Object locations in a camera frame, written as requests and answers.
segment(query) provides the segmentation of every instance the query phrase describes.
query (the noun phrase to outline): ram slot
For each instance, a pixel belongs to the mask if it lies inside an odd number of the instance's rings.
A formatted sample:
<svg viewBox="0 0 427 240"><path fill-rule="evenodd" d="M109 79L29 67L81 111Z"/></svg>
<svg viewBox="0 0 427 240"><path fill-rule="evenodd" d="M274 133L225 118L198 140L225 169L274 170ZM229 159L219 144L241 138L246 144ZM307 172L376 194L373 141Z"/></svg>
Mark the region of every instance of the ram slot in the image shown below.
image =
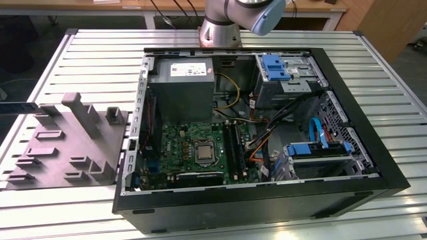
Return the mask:
<svg viewBox="0 0 427 240"><path fill-rule="evenodd" d="M235 123L223 124L222 132L227 156L229 175L233 180L238 180L247 175L238 125Z"/></svg>

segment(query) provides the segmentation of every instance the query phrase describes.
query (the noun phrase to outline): power supply label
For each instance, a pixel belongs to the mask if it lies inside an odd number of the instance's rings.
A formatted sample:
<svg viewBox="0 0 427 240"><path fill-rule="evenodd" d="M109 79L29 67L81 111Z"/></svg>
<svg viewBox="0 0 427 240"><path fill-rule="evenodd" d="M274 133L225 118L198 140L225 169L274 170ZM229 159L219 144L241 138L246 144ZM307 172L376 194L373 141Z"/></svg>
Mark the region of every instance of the power supply label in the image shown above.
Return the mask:
<svg viewBox="0 0 427 240"><path fill-rule="evenodd" d="M205 62L198 63L174 63L171 65L171 77L183 76L206 76L207 64Z"/></svg>

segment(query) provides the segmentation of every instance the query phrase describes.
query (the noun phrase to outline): green circuit board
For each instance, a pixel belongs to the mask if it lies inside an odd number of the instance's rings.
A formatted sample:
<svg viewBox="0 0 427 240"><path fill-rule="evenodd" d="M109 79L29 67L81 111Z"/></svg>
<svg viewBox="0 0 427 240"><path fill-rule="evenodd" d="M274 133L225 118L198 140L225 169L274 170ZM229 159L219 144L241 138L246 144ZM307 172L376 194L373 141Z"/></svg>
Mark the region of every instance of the green circuit board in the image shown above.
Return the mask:
<svg viewBox="0 0 427 240"><path fill-rule="evenodd" d="M247 124L238 126L241 140L250 140ZM214 144L215 163L202 166L197 163L197 147L199 142ZM223 172L225 184L259 182L257 168L247 170L247 177L234 180L229 175L227 154L223 139L223 123L166 124L162 129L162 156L159 159L159 173L153 174L154 189L166 188L166 175L186 172Z"/></svg>

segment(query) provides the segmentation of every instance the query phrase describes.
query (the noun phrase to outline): orange wire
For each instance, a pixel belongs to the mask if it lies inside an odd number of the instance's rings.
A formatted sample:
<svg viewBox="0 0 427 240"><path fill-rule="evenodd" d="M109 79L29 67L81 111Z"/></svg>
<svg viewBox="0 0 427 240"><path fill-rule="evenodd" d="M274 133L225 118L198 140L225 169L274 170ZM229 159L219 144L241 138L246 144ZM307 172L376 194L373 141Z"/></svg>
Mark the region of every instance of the orange wire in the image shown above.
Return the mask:
<svg viewBox="0 0 427 240"><path fill-rule="evenodd" d="M326 133L326 138L327 138L327 140L329 140L329 141L333 141L333 136L331 136L330 131L327 130L327 127L323 126L322 128L323 128L323 131L325 131L325 133Z"/></svg>
<svg viewBox="0 0 427 240"><path fill-rule="evenodd" d="M265 121L266 123L270 122L267 118L257 119L257 118L254 117L254 112L255 112L255 109L253 108L253 110L251 110L251 112L250 112L251 120L254 120L254 121Z"/></svg>
<svg viewBox="0 0 427 240"><path fill-rule="evenodd" d="M255 149L255 151L251 154L251 157L249 158L251 162L261 162L263 160L259 160L259 158L254 158L257 152L261 150L262 146L265 145L265 143L267 142L267 140L270 139L270 137L273 136L273 134L270 133L269 137L262 141L261 145L258 146L258 148Z"/></svg>

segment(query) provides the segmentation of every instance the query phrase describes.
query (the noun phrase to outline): yellow wire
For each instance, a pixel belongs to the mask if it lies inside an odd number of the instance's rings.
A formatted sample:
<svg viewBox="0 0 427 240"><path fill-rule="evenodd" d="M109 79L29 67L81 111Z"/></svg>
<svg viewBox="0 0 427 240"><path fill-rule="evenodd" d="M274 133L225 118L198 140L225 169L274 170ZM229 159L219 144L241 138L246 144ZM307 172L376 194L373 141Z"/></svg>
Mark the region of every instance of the yellow wire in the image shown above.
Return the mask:
<svg viewBox="0 0 427 240"><path fill-rule="evenodd" d="M227 78L229 81L230 81L230 82L233 83L233 85L235 86L235 89L238 90L238 96L235 97L235 101L234 101L230 105L214 107L215 110L221 110L221 109L227 109L227 108L233 107L233 106L239 102L239 98L241 98L241 88L239 88L237 82L235 82L226 74L222 74L222 73L218 72L218 73L215 73L215 75L221 75L221 76L223 76L225 78Z"/></svg>

